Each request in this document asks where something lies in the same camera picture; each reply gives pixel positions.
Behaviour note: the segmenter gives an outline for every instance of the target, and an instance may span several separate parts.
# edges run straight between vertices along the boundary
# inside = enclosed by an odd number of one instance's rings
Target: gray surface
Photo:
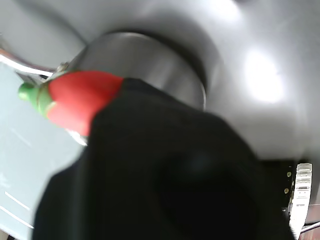
[[[92,42],[69,71],[104,71],[143,79],[181,102],[203,110],[205,89],[187,62],[166,45],[137,33],[113,33]]]
[[[81,147],[65,130],[18,98],[21,83],[16,74],[0,64],[0,229],[25,240],[31,232],[27,225],[33,225],[51,175],[72,164]]]
[[[0,3],[0,31],[11,49],[46,67],[72,59],[84,42],[110,31],[148,32],[177,42],[203,64],[207,110],[225,118],[261,158],[307,156],[313,163],[311,203],[320,203],[319,1]],[[310,214],[320,217],[320,211]]]
[[[6,234],[3,231],[0,231],[0,240],[7,240],[8,239],[8,234]]]

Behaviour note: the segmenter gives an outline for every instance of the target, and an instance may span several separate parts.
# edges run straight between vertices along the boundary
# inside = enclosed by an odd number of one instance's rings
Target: white plastic part
[[[302,163],[296,167],[294,195],[292,199],[292,208],[290,215],[290,227],[294,238],[299,239],[301,230],[305,224],[312,180],[312,164]]]
[[[81,136],[78,132],[76,131],[72,131],[72,130],[68,130],[66,129],[66,131],[70,134],[70,136],[80,145],[82,146],[87,146],[87,139],[83,136]]]

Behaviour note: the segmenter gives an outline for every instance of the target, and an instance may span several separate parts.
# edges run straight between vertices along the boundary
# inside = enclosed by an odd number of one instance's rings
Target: metal rod
[[[318,228],[318,227],[320,227],[320,221],[316,222],[315,224],[312,224],[310,226],[306,226],[306,227],[302,228],[301,233],[305,233],[307,231],[310,231],[310,230]]]
[[[0,48],[0,62],[4,63],[15,70],[25,73],[25,74],[37,74],[47,77],[51,77],[56,69],[49,67],[42,67],[30,64],[17,56],[5,51],[3,48]]]

